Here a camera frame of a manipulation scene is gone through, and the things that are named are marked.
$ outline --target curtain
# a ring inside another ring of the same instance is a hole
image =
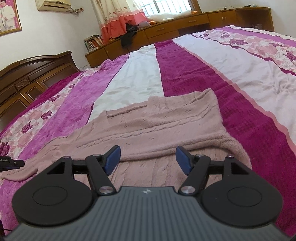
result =
[[[126,23],[148,21],[137,0],[92,0],[104,43],[126,33]]]

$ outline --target framed picture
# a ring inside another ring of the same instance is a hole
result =
[[[0,0],[0,36],[21,30],[16,0]]]

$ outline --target wooden shelf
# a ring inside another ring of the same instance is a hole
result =
[[[101,65],[108,58],[113,60],[123,54],[138,50],[149,43],[177,38],[191,34],[196,30],[220,28],[228,25],[251,28],[262,24],[263,30],[274,31],[274,25],[269,7],[242,7],[206,13],[196,13],[178,19],[157,23],[137,31],[133,43],[127,49],[122,49],[120,39],[85,55],[91,67]]]

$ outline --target logo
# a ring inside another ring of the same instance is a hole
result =
[[[145,194],[149,194],[149,193],[151,193],[152,191],[151,190],[149,190],[149,189],[145,189],[144,191],[142,191],[143,193],[145,193]]]

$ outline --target air conditioner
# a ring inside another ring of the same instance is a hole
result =
[[[35,0],[37,9],[43,11],[67,12],[71,8],[69,0],[51,1],[51,0]]]

